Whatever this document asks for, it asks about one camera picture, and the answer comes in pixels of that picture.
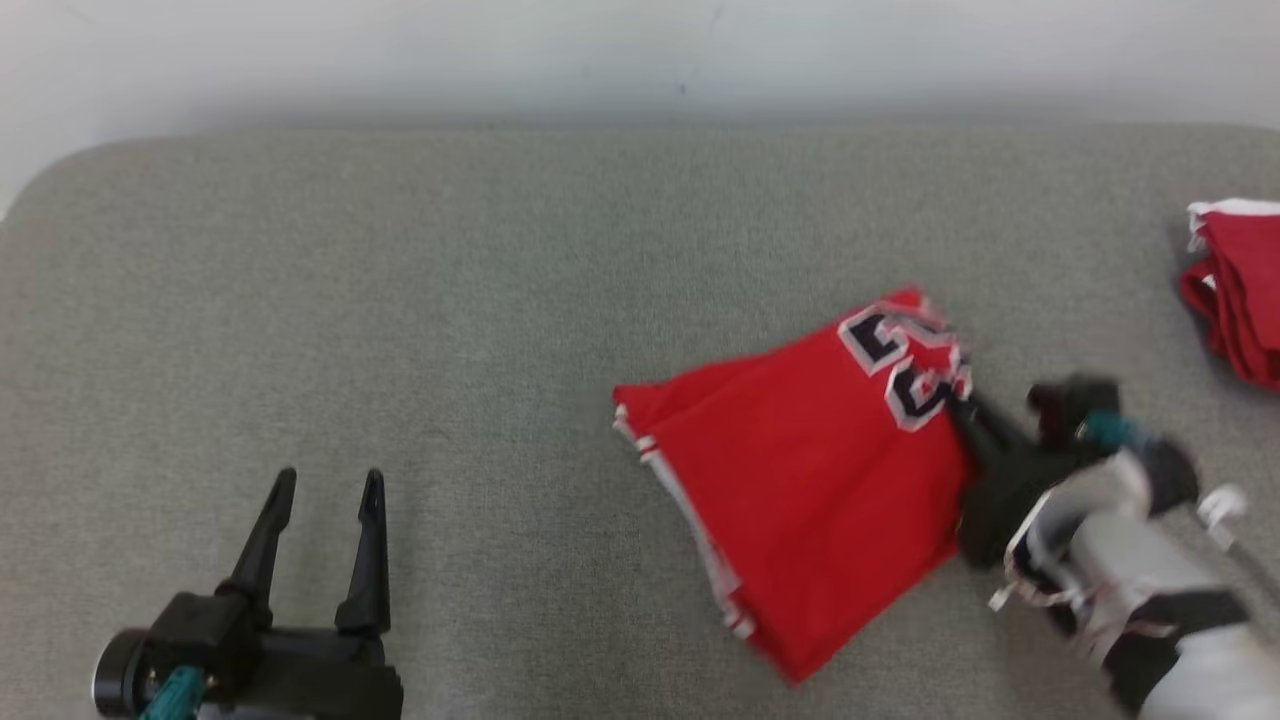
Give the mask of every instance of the gray fabric surface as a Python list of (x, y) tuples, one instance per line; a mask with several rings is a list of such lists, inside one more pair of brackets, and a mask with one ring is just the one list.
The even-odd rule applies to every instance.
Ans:
[(406, 717), (1117, 717), (1039, 615), (992, 615), (996, 578), (959, 562), (787, 688), (719, 626), (609, 391), (915, 281), (1011, 406), (1038, 378), (1120, 375), (1207, 482), (1249, 491), (1242, 534), (1280, 570), (1280, 404), (1202, 350), (1174, 290), (1185, 205), (1231, 195), (1280, 197), (1280, 136), (293, 135), (72, 158), (0, 228), (3, 714), (91, 716), (106, 639), (212, 589), (293, 464), (284, 624), (332, 621), (364, 473), (387, 475)]

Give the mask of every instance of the robotic arm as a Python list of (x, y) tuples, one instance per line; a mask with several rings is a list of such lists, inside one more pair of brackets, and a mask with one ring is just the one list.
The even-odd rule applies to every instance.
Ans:
[(1114, 382), (1074, 377), (1029, 401), (1038, 443), (980, 397), (951, 409), (980, 471), (961, 551), (1009, 582), (992, 607), (1046, 609), (1130, 715), (1280, 717), (1280, 662), (1243, 605), (1148, 521), (1197, 500), (1187, 455), (1124, 420)]

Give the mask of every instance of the white wall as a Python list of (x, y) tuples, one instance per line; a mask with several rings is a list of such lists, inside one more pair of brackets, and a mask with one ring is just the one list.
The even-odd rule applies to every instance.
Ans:
[(1274, 0), (0, 0), (0, 209), (243, 122), (858, 114), (1280, 126)]

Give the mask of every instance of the folded red cloth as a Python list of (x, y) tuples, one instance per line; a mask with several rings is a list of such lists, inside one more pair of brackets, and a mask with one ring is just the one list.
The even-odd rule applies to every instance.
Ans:
[(1243, 379), (1280, 389), (1280, 202), (1196, 202), (1192, 246), (1208, 255), (1183, 274), (1188, 305), (1210, 323), (1210, 348)]
[(945, 405), (969, 384), (913, 288), (764, 355), (620, 386), (614, 427), (692, 527), (726, 625), (799, 683), (955, 551), (972, 471)]

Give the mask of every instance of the stack of folded red clothing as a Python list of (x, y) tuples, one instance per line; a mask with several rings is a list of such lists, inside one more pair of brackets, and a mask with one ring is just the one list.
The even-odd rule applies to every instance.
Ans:
[(799, 683), (955, 551), (972, 478), (955, 333), (916, 290), (788, 346), (614, 389), (726, 625)]
[(1187, 302), (1208, 319), (1208, 347), (1245, 380), (1280, 389), (1280, 202), (1194, 202), (1189, 250), (1208, 255), (1183, 275)]

